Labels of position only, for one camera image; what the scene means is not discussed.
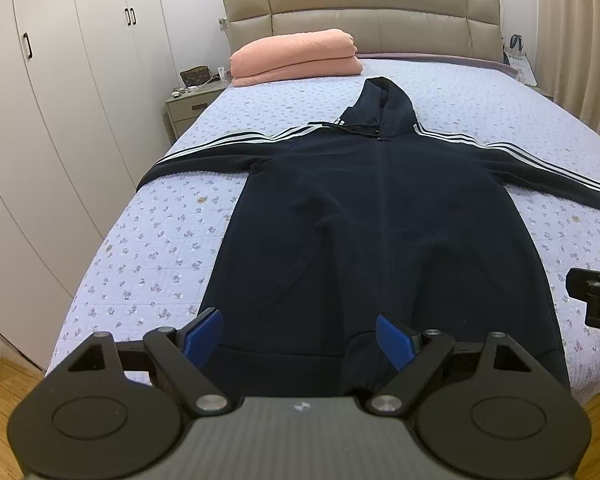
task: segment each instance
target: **metal screw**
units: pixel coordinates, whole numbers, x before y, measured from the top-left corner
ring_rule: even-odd
[[[196,401],[196,406],[203,412],[219,412],[224,410],[229,404],[222,395],[207,394],[199,397]]]
[[[308,402],[304,402],[304,400],[298,404],[294,404],[294,410],[296,410],[296,412],[305,412],[309,409],[311,409],[311,405]]]
[[[401,406],[402,401],[392,395],[380,395],[371,400],[371,407],[376,412],[394,412],[395,410],[399,410]]]

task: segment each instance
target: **cabinet door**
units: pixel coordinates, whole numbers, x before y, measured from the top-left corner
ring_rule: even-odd
[[[0,333],[46,368],[71,295],[36,254],[0,197]]]
[[[165,112],[164,102],[180,86],[171,47],[164,26],[160,0],[126,0],[133,9],[131,27],[136,39],[142,73],[152,91],[152,107],[158,115]]]
[[[0,0],[0,196],[40,258],[73,294],[102,237],[46,130],[18,38],[13,1]]]
[[[42,117],[82,203],[106,236],[134,195],[91,75],[74,0],[13,0]]]
[[[125,0],[75,0],[93,76],[113,134],[137,184],[169,149],[151,106]]]

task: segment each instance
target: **beige leather headboard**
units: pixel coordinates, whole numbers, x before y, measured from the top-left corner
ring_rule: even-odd
[[[340,28],[361,54],[502,61],[500,0],[223,0],[231,51],[277,34]]]

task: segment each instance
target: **curtain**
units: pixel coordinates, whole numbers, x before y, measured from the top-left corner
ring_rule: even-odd
[[[600,134],[600,0],[538,0],[538,86]]]

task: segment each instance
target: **bedsheet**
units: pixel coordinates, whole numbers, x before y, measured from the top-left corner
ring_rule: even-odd
[[[360,76],[229,87],[171,151],[252,129],[266,134],[333,121],[364,80],[385,76],[410,96],[426,128],[506,140],[600,181],[600,137],[568,112],[495,70],[365,59]],[[96,253],[69,309],[50,370],[90,333],[133,340],[157,326],[181,326],[198,312],[222,236],[246,174],[190,172],[144,186]],[[547,272],[573,395],[600,391],[600,330],[584,325],[585,304],[567,296],[571,267],[600,269],[600,211],[508,187]],[[137,380],[146,377],[135,375]]]

